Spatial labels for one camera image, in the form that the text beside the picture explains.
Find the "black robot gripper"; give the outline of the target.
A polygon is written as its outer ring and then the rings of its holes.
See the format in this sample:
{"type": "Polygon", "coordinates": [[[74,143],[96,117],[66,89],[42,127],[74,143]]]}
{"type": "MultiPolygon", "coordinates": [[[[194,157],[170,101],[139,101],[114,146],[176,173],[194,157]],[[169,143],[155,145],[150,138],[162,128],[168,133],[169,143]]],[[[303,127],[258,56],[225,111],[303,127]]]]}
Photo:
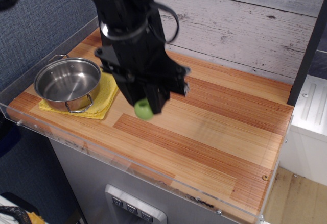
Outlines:
{"type": "Polygon", "coordinates": [[[188,67],[173,61],[165,51],[165,34],[158,12],[127,17],[98,13],[102,47],[95,51],[104,70],[134,106],[147,98],[153,114],[162,111],[172,92],[186,95],[188,67]]]}

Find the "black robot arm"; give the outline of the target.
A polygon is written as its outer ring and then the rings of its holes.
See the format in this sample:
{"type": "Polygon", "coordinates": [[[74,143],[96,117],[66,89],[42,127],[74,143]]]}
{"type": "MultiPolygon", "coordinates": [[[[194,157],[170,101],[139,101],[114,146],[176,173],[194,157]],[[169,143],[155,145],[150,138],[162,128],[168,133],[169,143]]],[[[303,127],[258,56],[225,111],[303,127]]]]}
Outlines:
{"type": "Polygon", "coordinates": [[[97,9],[102,47],[95,51],[103,70],[113,75],[132,106],[148,102],[153,114],[162,111],[171,93],[186,95],[188,67],[165,51],[160,11],[172,10],[155,0],[92,0],[97,9]]]}

